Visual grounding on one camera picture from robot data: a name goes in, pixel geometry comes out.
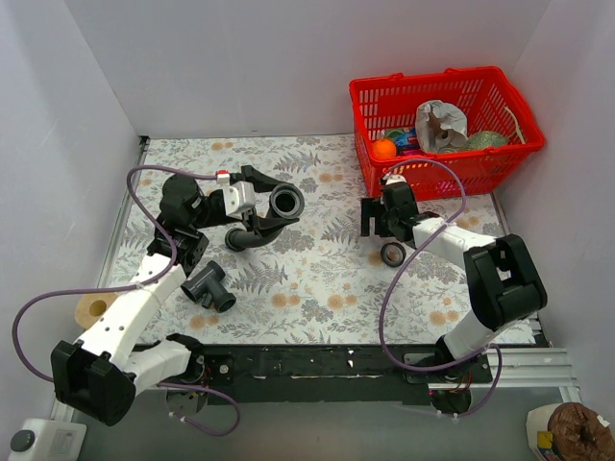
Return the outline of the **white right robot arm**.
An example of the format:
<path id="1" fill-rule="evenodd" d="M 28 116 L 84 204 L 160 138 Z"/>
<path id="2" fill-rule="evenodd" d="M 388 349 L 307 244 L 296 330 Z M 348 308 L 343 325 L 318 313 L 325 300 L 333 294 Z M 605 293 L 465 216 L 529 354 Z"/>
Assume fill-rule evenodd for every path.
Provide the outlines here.
<path id="1" fill-rule="evenodd" d="M 385 292 L 378 335 L 384 354 L 413 373 L 438 374 L 456 381 L 467 374 L 470 360 L 486 351 L 500 333 L 544 308 L 548 295 L 524 240 L 516 234 L 494 238 L 459 227 L 454 219 L 418 209 L 410 186 L 403 181 L 381 188 L 379 198 L 361 200 L 360 232 L 393 237 L 398 246 L 414 249 Z M 402 272 L 421 252 L 443 258 L 465 271 L 471 310 L 435 345 L 431 361 L 406 365 L 385 345 L 386 304 Z"/>

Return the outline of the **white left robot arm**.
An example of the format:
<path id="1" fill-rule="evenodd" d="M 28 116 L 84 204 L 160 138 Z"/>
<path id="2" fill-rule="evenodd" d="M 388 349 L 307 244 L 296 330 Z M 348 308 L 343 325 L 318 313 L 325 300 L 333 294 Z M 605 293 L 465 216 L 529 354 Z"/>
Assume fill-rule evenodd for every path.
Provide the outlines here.
<path id="1" fill-rule="evenodd" d="M 78 339 L 61 341 L 51 352 L 57 399 L 112 426 L 131 409 L 135 398 L 166 380 L 182 386 L 207 383 L 211 366 L 202 344 L 172 334 L 138 352 L 137 340 L 166 300 L 182 290 L 194 303 L 225 312 L 235 296 L 223 285 L 226 276 L 214 261 L 196 267 L 207 246 L 207 228 L 231 225 L 226 247 L 241 252 L 273 242 L 299 221 L 303 193 L 295 185 L 268 177 L 251 165 L 237 173 L 211 176 L 216 190 L 205 195 L 202 177 L 172 169 L 162 187 L 154 239 L 126 290 Z"/>

